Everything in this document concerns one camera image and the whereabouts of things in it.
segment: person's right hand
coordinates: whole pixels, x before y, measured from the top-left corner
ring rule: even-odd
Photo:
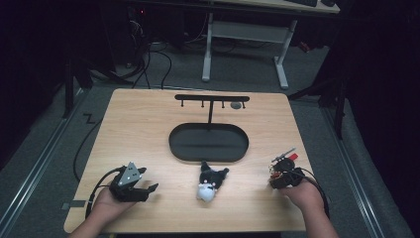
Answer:
[[[302,211],[306,209],[324,209],[324,201],[318,189],[308,180],[303,179],[300,185],[280,189]]]

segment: wooden table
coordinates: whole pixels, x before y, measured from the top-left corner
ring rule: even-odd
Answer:
[[[186,122],[207,122],[208,103],[180,101],[175,94],[249,96],[246,108],[214,103],[213,122],[234,124],[249,137],[245,156],[232,164],[209,163],[230,171],[209,203],[196,198],[200,163],[184,162],[170,151],[168,136]],[[270,161],[296,147],[297,167],[311,171],[287,97],[279,93],[117,89],[87,162],[74,200],[87,200],[109,171],[129,162],[148,170],[140,187],[159,183],[105,232],[263,232],[304,230],[300,210],[268,184]],[[85,207],[72,207],[64,224],[71,232],[84,220]]]

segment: person's left hand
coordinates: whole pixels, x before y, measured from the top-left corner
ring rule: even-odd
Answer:
[[[93,204],[91,215],[99,213],[95,215],[102,216],[103,222],[109,223],[135,204],[136,202],[121,202],[115,199],[109,187],[104,187]]]

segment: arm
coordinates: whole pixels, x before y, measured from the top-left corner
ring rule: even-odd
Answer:
[[[288,196],[302,211],[306,233],[309,238],[339,237],[324,211],[324,202],[318,189],[304,179],[300,185],[282,188],[280,192]]]
[[[99,192],[90,215],[68,237],[97,237],[106,225],[117,219],[134,204],[136,203],[116,200],[108,187],[104,187]]]

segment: white desk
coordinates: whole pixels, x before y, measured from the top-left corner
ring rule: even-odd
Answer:
[[[287,2],[284,0],[212,0],[214,2],[230,3],[230,4],[246,4],[255,5],[259,7],[281,8],[294,11],[308,11],[317,13],[334,13],[340,12],[337,5],[327,7],[321,2],[317,6],[308,7],[300,4]],[[274,58],[274,65],[277,70],[278,80],[282,89],[288,88],[286,75],[284,73],[283,61],[290,45],[291,38],[293,37],[294,29],[297,20],[293,20],[289,27],[270,27],[262,25],[251,25],[233,22],[213,21],[213,14],[210,13],[207,30],[207,49],[204,56],[202,80],[209,81],[211,74],[211,44],[213,37],[230,38],[249,41],[260,41],[279,43],[282,45],[278,57]]]

